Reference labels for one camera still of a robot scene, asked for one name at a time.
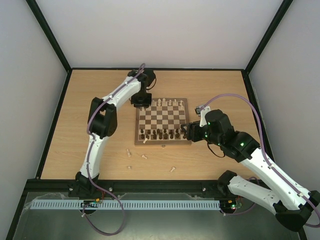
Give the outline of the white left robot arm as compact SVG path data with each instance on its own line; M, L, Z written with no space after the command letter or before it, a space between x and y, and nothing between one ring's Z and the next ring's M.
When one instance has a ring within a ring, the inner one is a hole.
M98 186L100 163L107 141L117 129L117 112L127 100L135 108L148 108L152 104L152 94L148 90L155 80L154 71L141 66L130 71L111 93L92 99L86 128L88 148L84 162L75 175L75 184L69 191L72 197L93 197L98 189L102 189Z

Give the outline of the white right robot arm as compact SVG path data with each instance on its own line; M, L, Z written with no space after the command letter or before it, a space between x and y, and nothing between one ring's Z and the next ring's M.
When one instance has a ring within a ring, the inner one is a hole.
M225 113L206 107L201 110L199 121L180 127L187 140L219 146L225 156L250 169L267 185L264 188L227 170L217 180L222 195L242 196L264 207L293 232L306 225L320 203L320 193L304 188L289 177L251 135L234 130Z

